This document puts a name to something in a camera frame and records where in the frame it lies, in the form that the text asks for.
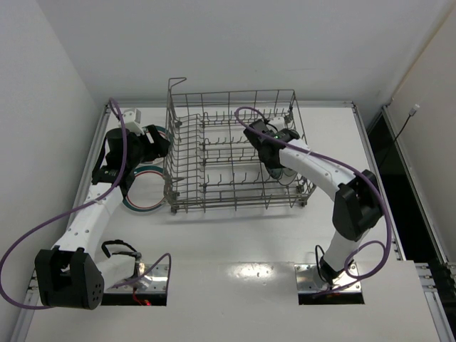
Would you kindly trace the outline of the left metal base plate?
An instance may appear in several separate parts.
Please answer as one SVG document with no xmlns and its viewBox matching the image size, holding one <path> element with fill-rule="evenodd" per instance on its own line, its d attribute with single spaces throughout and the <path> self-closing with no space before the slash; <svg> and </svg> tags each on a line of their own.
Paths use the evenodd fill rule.
<svg viewBox="0 0 456 342">
<path fill-rule="evenodd" d="M 139 294 L 164 294 L 167 290 L 169 266 L 158 264 L 153 270 L 148 272 L 143 278 L 134 284 L 110 288 L 106 294 L 126 294 L 136 289 Z"/>
</svg>

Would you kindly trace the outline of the teal blue patterned plate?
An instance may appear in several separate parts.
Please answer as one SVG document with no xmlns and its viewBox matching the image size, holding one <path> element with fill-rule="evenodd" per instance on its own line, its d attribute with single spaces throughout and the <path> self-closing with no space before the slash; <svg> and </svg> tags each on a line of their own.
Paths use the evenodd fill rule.
<svg viewBox="0 0 456 342">
<path fill-rule="evenodd" d="M 267 168 L 269 176 L 275 180 L 279 180 L 282 177 L 283 169 L 282 168 Z"/>
</svg>

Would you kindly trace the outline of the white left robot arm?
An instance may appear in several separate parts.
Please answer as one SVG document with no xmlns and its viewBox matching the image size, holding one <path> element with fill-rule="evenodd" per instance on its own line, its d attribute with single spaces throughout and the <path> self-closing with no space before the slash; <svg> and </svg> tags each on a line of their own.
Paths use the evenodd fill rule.
<svg viewBox="0 0 456 342">
<path fill-rule="evenodd" d="M 139 166 L 165 157 L 169 147 L 155 125 L 137 132 L 115 128 L 105 134 L 83 208 L 53 247 L 36 255 L 44 306 L 93 310 L 112 287 L 145 287 L 150 271 L 142 254 L 120 239 L 100 239 L 126 200 Z"/>
</svg>

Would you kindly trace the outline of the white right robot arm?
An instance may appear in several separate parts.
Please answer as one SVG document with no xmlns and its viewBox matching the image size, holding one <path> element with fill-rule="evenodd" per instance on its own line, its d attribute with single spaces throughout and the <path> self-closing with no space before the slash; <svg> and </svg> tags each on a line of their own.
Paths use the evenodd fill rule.
<svg viewBox="0 0 456 342">
<path fill-rule="evenodd" d="M 351 253 L 359 248 L 368 230 L 383 216 L 378 199 L 361 177 L 313 156 L 295 130 L 273 131 L 263 120 L 256 120 L 244 130 L 244 135 L 269 172 L 293 170 L 333 201 L 332 223 L 336 231 L 317 266 L 319 278 L 332 284 L 345 264 L 353 261 Z"/>
</svg>

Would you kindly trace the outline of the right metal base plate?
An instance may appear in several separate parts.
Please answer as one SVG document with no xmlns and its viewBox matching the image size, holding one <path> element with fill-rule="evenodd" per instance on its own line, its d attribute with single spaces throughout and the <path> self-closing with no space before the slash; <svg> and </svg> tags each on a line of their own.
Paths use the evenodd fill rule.
<svg viewBox="0 0 456 342">
<path fill-rule="evenodd" d="M 316 294 L 321 291 L 342 287 L 343 294 L 361 293 L 362 287 L 359 281 L 342 272 L 329 285 L 318 275 L 315 264 L 295 264 L 296 285 L 299 294 Z"/>
</svg>

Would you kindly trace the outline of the green red rimmed plate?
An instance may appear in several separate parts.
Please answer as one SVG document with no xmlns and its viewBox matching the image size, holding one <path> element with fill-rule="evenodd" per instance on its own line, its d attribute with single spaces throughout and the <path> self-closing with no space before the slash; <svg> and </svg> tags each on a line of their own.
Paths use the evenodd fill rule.
<svg viewBox="0 0 456 342">
<path fill-rule="evenodd" d="M 162 126 L 159 126 L 159 125 L 156 125 L 155 126 L 155 129 L 158 131 L 158 133 L 160 134 L 160 136 L 166 140 L 169 140 L 169 137 L 168 137 L 168 132 L 167 130 L 162 127 Z M 152 134 L 150 133 L 149 129 L 147 128 L 147 126 L 143 126 L 142 127 L 142 130 L 143 132 L 145 133 L 145 135 L 147 136 L 148 140 L 153 143 L 154 142 L 154 138 L 152 136 Z"/>
<path fill-rule="evenodd" d="M 134 171 L 135 181 L 123 206 L 138 214 L 149 214 L 166 204 L 163 194 L 163 169 L 157 165 L 144 165 Z"/>
</svg>

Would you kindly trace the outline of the metal base plate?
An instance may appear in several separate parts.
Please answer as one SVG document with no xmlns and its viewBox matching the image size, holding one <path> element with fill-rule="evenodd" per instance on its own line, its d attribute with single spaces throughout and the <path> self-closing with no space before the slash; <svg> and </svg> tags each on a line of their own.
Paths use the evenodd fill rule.
<svg viewBox="0 0 456 342">
<path fill-rule="evenodd" d="M 362 287 L 359 281 L 342 272 L 329 285 L 318 275 L 315 264 L 295 264 L 296 285 L 299 294 L 316 294 L 321 291 L 342 287 L 343 294 L 361 293 Z"/>
<path fill-rule="evenodd" d="M 126 294 L 136 289 L 139 294 L 164 294 L 167 290 L 169 266 L 158 264 L 153 270 L 148 272 L 143 278 L 134 284 L 110 288 L 106 294 Z"/>
</svg>

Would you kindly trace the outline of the far green red rimmed plate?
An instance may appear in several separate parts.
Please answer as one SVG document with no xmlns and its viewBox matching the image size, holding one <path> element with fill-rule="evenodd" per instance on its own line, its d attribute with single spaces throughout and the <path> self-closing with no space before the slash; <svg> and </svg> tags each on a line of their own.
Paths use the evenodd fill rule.
<svg viewBox="0 0 456 342">
<path fill-rule="evenodd" d="M 156 125 L 155 126 L 155 129 L 158 131 L 158 133 L 160 134 L 160 136 L 166 140 L 169 140 L 169 137 L 168 137 L 168 132 L 167 130 L 162 127 L 162 126 L 159 126 L 159 125 Z M 145 135 L 147 136 L 148 140 L 153 143 L 154 142 L 154 138 L 152 136 L 152 134 L 150 133 L 149 129 L 147 128 L 147 126 L 143 126 L 142 127 L 142 130 L 143 132 L 145 133 Z"/>
</svg>

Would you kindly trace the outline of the near green red rimmed plate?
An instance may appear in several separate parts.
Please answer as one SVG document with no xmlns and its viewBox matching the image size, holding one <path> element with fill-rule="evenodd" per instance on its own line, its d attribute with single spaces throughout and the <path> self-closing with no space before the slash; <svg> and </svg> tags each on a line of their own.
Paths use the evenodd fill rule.
<svg viewBox="0 0 456 342">
<path fill-rule="evenodd" d="M 134 171 L 135 181 L 123 206 L 138 214 L 149 214 L 166 204 L 163 194 L 163 169 L 157 165 L 144 165 Z"/>
</svg>

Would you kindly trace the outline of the white plate with grey pattern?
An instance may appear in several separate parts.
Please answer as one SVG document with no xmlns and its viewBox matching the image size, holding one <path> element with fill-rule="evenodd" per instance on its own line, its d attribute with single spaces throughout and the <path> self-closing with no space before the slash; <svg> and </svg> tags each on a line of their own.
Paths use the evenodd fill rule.
<svg viewBox="0 0 456 342">
<path fill-rule="evenodd" d="M 283 168 L 277 182 L 282 186 L 289 186 L 302 181 L 302 179 L 303 176 L 297 171 L 289 168 Z"/>
</svg>

